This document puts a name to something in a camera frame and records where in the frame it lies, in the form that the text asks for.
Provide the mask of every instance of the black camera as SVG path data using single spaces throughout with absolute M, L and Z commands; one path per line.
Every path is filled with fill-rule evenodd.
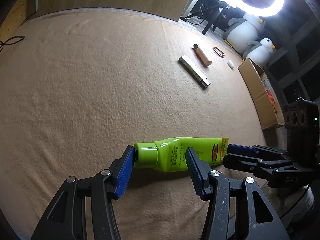
M 304 99 L 284 106 L 287 129 L 287 151 L 290 157 L 305 167 L 319 167 L 319 110 L 318 105 Z

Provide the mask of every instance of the green tube cap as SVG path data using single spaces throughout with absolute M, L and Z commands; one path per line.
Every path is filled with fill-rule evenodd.
M 158 162 L 158 149 L 155 143 L 135 143 L 136 168 L 154 168 Z

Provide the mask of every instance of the beige towel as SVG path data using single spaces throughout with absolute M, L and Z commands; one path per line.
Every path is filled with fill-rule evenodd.
M 180 136 L 265 144 L 247 87 L 226 64 L 241 58 L 227 49 L 218 57 L 219 44 L 175 22 L 65 11 L 27 21 L 16 35 L 26 38 L 0 54 L 0 208 L 25 237 L 66 177 L 93 176 L 127 145 Z M 212 81 L 206 90 L 178 63 L 182 55 Z M 124 240 L 197 239 L 207 206 L 187 171 L 134 170 L 114 201 Z

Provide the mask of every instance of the cardboard box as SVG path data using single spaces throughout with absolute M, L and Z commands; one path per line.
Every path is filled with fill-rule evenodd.
M 256 107 L 262 129 L 284 125 L 284 117 L 276 94 L 263 70 L 247 59 L 239 67 Z

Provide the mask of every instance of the metal screw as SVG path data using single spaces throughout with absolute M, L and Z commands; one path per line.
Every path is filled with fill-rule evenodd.
M 213 171 L 210 171 L 210 175 L 213 176 L 213 177 L 218 177 L 220 175 L 220 172 L 216 171 L 216 170 L 213 170 Z
M 76 180 L 76 177 L 75 176 L 70 176 L 70 177 L 67 177 L 67 182 L 69 183 L 72 183 Z
M 251 177 L 246 177 L 246 178 L 245 178 L 245 181 L 251 184 L 251 183 L 254 182 L 254 179 L 251 178 Z
M 110 173 L 111 173 L 111 171 L 109 171 L 109 170 L 102 170 L 101 171 L 102 176 L 108 176 L 108 175 L 110 175 Z

